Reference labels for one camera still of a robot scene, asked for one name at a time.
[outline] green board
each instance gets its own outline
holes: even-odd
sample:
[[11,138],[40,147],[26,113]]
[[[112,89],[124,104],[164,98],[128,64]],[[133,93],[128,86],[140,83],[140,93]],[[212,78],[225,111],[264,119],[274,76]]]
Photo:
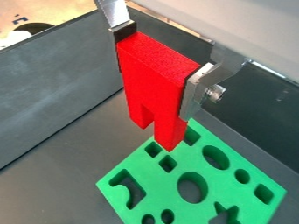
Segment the green board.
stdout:
[[150,137],[97,182],[125,224],[265,224],[285,189],[193,120],[166,152]]

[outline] metal plate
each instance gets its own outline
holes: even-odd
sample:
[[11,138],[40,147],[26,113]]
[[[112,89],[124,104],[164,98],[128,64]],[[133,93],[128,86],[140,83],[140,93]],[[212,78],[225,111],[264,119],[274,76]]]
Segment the metal plate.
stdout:
[[0,168],[121,88],[106,30],[93,12],[1,51]]

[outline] metal bracket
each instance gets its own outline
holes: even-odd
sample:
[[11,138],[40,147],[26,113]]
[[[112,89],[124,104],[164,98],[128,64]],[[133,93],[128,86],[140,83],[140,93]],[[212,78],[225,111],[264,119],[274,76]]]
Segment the metal bracket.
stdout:
[[242,55],[218,44],[213,45],[209,58],[216,64],[206,63],[185,81],[180,108],[180,118],[184,121],[198,111],[206,98],[213,102],[220,100],[225,88],[216,84],[234,75],[248,63]]
[[117,61],[117,49],[116,49],[116,43],[125,39],[128,36],[130,36],[133,33],[136,33],[136,22],[133,20],[128,20],[118,26],[108,29],[108,36],[109,36],[109,42],[113,49],[113,57],[116,59],[117,63],[117,70],[120,71],[118,61]]

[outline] slot in red block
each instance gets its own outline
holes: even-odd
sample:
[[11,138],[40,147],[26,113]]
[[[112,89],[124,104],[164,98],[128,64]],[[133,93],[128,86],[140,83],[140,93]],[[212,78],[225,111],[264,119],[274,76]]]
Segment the slot in red block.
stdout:
[[182,140],[186,122],[178,117],[184,79],[198,64],[169,47],[134,33],[116,44],[129,117],[170,151]]

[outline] square hole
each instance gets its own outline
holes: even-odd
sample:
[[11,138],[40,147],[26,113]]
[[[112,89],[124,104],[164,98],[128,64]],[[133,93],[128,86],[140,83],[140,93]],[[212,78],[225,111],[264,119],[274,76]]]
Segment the square hole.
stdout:
[[254,190],[256,197],[261,200],[264,204],[269,204],[270,199],[273,198],[273,193],[268,190],[264,185],[257,185]]
[[160,161],[158,165],[162,167],[165,172],[170,172],[177,165],[170,156],[165,156]]
[[162,150],[162,148],[160,147],[160,145],[156,142],[150,142],[145,148],[144,148],[145,152],[148,153],[148,155],[154,158],[157,156],[157,154],[160,153],[160,151]]
[[200,134],[189,126],[186,126],[182,141],[189,146],[193,146],[193,144],[198,141],[200,138],[201,138]]

